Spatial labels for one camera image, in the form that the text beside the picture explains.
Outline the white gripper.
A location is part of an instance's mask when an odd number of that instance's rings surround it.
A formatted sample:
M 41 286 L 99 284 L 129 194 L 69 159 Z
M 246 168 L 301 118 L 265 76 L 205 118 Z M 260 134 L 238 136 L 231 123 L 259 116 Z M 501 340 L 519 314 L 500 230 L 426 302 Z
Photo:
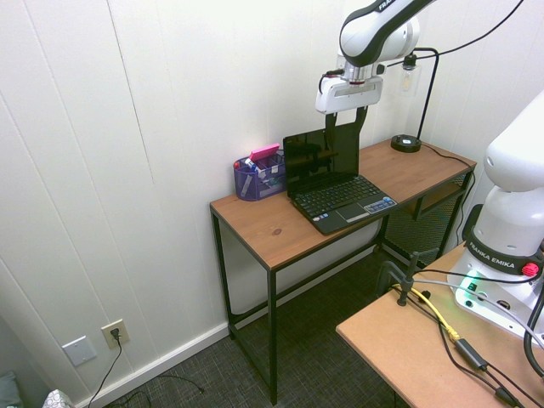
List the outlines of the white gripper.
M 360 133 L 368 112 L 368 105 L 376 104 L 382 95 L 383 80 L 373 76 L 360 85 L 354 85 L 340 76 L 324 76 L 315 100 L 315 109 L 326 114 L 326 141 L 333 143 L 337 112 L 356 110 L 354 130 Z

